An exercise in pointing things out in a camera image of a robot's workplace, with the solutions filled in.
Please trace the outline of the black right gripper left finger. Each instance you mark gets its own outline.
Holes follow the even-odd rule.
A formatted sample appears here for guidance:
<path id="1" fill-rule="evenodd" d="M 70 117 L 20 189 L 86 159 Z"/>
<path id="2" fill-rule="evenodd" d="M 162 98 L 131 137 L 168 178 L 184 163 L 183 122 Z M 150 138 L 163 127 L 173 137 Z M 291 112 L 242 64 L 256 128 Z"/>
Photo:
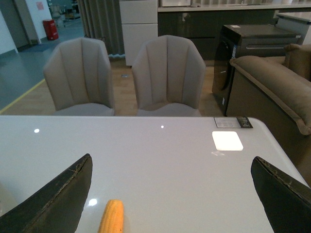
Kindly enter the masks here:
<path id="1" fill-rule="evenodd" d="M 73 233 L 91 185 L 92 158 L 84 155 L 0 218 L 2 233 Z"/>

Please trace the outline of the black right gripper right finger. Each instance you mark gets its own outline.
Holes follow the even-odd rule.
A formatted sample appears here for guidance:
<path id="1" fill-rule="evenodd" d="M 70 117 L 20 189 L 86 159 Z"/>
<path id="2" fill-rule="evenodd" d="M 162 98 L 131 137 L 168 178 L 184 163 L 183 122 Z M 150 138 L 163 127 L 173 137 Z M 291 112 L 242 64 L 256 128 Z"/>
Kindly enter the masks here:
<path id="1" fill-rule="evenodd" d="M 256 193 L 276 233 L 311 231 L 311 189 L 257 156 L 251 164 Z"/>

